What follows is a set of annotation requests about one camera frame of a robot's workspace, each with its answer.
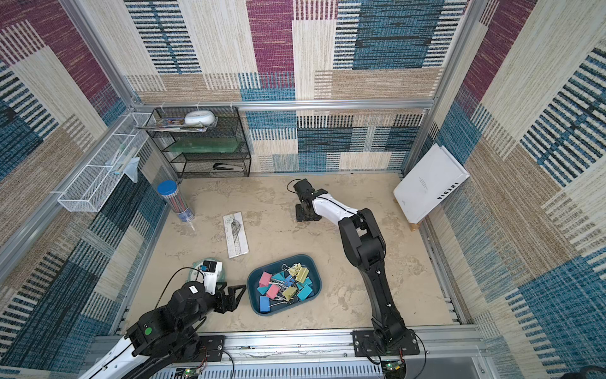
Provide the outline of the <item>blue binder clip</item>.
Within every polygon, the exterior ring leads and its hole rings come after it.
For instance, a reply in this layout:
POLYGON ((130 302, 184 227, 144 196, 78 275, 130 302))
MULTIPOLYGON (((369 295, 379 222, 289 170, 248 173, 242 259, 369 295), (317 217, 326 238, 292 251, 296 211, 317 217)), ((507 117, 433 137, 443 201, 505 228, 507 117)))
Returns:
POLYGON ((260 297, 260 312, 262 314, 267 314, 271 312, 271 308, 276 307, 276 306, 282 306, 288 304, 288 302, 285 302, 283 300, 277 299, 276 301, 268 298, 267 296, 261 296, 260 297))
POLYGON ((287 279, 285 279, 284 284, 287 287, 291 287, 294 285, 295 279, 293 278, 293 276, 288 276, 287 279))

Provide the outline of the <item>green round alarm clock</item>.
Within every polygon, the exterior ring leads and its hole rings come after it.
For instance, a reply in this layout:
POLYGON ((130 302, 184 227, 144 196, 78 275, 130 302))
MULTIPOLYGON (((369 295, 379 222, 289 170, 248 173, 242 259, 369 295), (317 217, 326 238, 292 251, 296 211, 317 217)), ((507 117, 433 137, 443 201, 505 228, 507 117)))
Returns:
POLYGON ((193 267, 194 270, 190 271, 188 281, 200 281, 208 286, 225 281, 223 263, 214 258, 204 258, 195 262, 193 267))

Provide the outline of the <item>pink binder clip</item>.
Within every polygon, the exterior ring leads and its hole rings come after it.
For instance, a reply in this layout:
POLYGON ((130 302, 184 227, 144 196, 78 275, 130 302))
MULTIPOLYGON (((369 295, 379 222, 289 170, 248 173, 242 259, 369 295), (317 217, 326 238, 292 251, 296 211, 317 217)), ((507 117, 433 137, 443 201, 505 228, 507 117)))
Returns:
POLYGON ((263 272, 260 280, 259 287, 270 287, 271 286, 271 274, 267 272, 263 272))
POLYGON ((279 295, 280 291, 281 287, 279 287, 279 285, 272 284, 266 292, 265 296, 268 297, 270 300, 273 300, 279 295))

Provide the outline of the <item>teal plastic storage box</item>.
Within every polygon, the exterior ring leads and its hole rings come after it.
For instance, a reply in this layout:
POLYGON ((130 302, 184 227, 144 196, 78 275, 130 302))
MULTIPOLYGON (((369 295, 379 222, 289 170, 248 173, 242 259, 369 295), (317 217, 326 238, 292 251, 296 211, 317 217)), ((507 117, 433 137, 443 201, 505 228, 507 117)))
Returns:
MULTIPOLYGON (((280 299, 280 300, 283 300, 286 302, 286 300, 282 296, 282 292, 285 289, 287 289, 288 287, 285 284, 277 284, 277 285, 279 285, 279 287, 281 287, 281 291, 279 292, 279 295, 273 300, 276 301, 277 299, 280 299)), ((270 315, 276 314, 276 313, 284 311, 284 310, 292 309, 295 306, 300 306, 304 303, 308 303, 308 302, 314 300, 315 298, 317 298, 322 289, 322 281, 321 281, 320 274, 319 274, 319 271, 317 269, 317 266, 316 266, 314 260, 311 257, 309 257, 308 255, 298 254, 298 255, 294 255, 292 257, 285 258, 281 261, 273 262, 271 264, 254 269, 249 274, 249 277, 247 279, 247 286, 248 286, 248 291, 249 291, 249 301, 250 301, 252 310, 260 316, 270 316, 270 315), (309 270, 308 278, 311 279, 311 281, 312 281, 312 289, 313 289, 314 295, 303 302, 300 301, 296 295, 294 297, 294 300, 292 300, 291 302, 288 302, 288 304, 273 307, 273 308, 271 308, 270 313, 262 314, 260 312, 260 297, 265 296, 265 295, 261 295, 257 290, 259 287, 259 280, 260 280, 262 273, 267 272, 267 273, 270 273, 271 276, 273 276, 277 273, 282 273, 285 276, 285 279, 287 279, 287 277, 289 276, 288 272, 284 272, 281 270, 282 265, 286 264, 287 266, 292 266, 295 263, 300 263, 302 265, 302 267, 306 267, 309 270)), ((304 286, 295 280, 294 285, 291 287, 296 287, 299 292, 304 286)))

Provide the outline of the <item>yellow binder clip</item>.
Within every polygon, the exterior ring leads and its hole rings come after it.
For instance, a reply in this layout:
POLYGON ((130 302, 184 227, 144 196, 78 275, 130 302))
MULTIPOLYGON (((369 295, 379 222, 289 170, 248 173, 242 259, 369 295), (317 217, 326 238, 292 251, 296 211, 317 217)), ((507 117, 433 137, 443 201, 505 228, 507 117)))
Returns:
POLYGON ((298 283, 303 284, 309 275, 309 270, 306 267, 301 267, 298 269, 295 275, 295 279, 298 283))
POLYGON ((294 297, 297 293, 298 289, 296 287, 288 287, 282 292, 282 296, 287 302, 291 302, 292 300, 294 300, 294 297))
POLYGON ((286 264, 283 264, 281 268, 282 271, 288 272, 288 275, 293 277, 296 277, 301 269, 302 265, 300 263, 295 263, 292 266, 287 266, 286 264))

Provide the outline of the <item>packaged ruler card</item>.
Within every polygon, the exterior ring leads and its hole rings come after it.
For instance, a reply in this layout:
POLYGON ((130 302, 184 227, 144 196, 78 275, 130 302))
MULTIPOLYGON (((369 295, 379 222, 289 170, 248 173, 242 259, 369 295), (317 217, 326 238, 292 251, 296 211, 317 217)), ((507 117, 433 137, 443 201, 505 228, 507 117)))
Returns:
POLYGON ((223 217, 227 241, 228 257, 234 259, 249 253, 249 244, 242 213, 232 213, 223 217))

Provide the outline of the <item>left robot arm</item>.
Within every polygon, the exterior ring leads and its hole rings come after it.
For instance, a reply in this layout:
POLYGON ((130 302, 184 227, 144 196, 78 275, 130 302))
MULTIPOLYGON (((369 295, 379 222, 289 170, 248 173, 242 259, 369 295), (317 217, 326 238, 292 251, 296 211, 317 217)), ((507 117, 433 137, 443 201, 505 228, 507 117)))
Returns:
POLYGON ((166 305, 143 314, 81 377, 150 378, 175 363, 220 361, 225 337, 202 336, 198 328, 209 313, 235 311, 245 293, 245 285, 221 282, 211 294, 201 282, 187 282, 166 305))

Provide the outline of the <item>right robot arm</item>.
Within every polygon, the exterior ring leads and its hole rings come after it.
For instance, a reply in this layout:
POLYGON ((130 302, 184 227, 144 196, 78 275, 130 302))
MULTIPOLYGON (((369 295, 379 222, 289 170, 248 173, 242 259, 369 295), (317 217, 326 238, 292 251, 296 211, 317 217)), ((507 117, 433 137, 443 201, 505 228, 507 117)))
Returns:
POLYGON ((386 243, 372 211, 344 205, 325 189, 314 189, 306 179, 295 179, 290 185, 299 200, 295 206, 298 222, 327 219, 339 229, 344 254, 361 274, 369 297, 377 350, 418 355, 416 335, 407 328, 392 297, 385 270, 386 243))

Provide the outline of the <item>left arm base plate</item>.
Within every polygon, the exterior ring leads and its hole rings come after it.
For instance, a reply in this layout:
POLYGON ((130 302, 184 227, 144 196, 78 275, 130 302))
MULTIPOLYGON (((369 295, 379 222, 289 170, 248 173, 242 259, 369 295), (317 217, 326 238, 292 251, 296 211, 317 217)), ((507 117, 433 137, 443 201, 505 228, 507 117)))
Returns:
POLYGON ((218 363, 223 359, 225 335, 200 334, 194 356, 190 363, 218 363))

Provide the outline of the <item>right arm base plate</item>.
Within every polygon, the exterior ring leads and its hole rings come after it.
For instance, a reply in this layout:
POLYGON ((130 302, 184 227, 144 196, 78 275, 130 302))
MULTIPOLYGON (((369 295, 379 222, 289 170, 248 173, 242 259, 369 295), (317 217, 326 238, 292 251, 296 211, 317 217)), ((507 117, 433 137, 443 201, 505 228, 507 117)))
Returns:
POLYGON ((407 329, 402 338, 391 342, 379 338, 371 329, 355 329, 350 333, 356 357, 388 357, 419 355, 419 339, 412 329, 407 329))

